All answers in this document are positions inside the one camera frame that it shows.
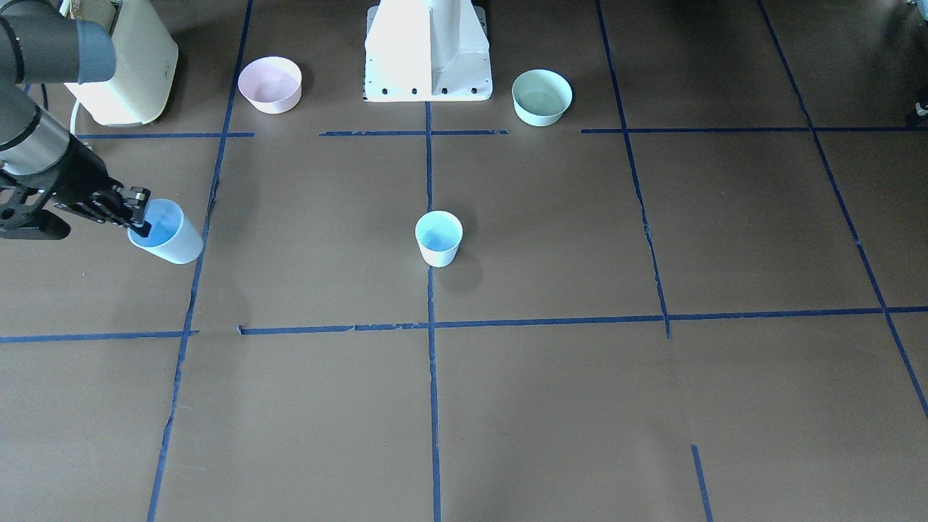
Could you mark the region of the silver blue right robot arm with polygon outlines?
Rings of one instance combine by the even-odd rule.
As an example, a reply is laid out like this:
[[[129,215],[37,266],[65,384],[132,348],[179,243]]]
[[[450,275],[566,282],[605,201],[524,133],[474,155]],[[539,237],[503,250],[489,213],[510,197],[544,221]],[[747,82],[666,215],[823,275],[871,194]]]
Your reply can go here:
[[[70,226],[47,204],[146,237],[150,193],[125,187],[105,162],[31,99],[24,83],[93,83],[116,72],[109,34],[46,1],[2,3],[2,237],[62,240]]]

